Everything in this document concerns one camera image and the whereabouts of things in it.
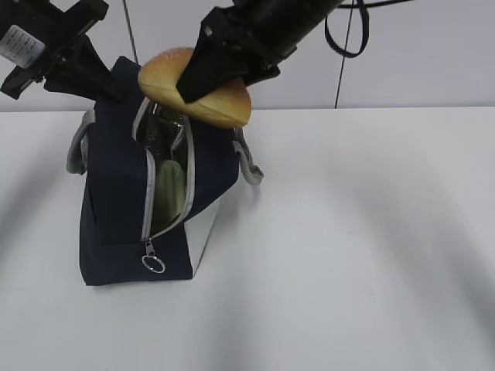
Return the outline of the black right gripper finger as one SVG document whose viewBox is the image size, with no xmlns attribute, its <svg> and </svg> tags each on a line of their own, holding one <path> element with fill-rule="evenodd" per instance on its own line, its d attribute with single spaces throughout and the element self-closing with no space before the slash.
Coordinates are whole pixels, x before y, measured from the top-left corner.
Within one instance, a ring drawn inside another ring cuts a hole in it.
<svg viewBox="0 0 495 371">
<path fill-rule="evenodd" d="M 186 103 L 192 103 L 243 74 L 244 65 L 223 50 L 197 46 L 176 88 Z"/>
</svg>

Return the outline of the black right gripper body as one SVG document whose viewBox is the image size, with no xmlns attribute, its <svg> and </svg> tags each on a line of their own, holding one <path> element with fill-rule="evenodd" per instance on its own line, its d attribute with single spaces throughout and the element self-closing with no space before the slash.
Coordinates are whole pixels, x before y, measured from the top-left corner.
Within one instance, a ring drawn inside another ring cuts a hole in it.
<svg viewBox="0 0 495 371">
<path fill-rule="evenodd" d="M 200 23 L 196 46 L 223 50 L 244 65 L 250 86 L 280 74 L 278 65 L 336 9 L 335 1 L 234 1 L 214 7 Z"/>
</svg>

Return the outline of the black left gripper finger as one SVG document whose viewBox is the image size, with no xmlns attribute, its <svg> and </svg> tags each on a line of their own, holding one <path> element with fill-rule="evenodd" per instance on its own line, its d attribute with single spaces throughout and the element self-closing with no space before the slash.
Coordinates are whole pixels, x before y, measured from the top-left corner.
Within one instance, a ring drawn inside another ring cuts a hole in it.
<svg viewBox="0 0 495 371">
<path fill-rule="evenodd" d="M 78 37 L 63 50 L 45 75 L 43 87 L 90 100 L 104 97 L 121 103 L 127 97 L 127 87 L 105 66 L 88 36 Z"/>
</svg>

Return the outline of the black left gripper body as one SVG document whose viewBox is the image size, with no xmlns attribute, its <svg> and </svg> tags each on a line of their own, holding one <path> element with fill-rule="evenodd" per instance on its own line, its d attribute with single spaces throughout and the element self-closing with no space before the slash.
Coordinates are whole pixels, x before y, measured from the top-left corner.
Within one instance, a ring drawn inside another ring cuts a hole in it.
<svg viewBox="0 0 495 371">
<path fill-rule="evenodd" d="M 104 1 L 78 1 L 63 11 L 49 1 L 1 2 L 1 56 L 15 64 L 1 92 L 17 100 L 57 57 L 107 15 Z"/>
</svg>

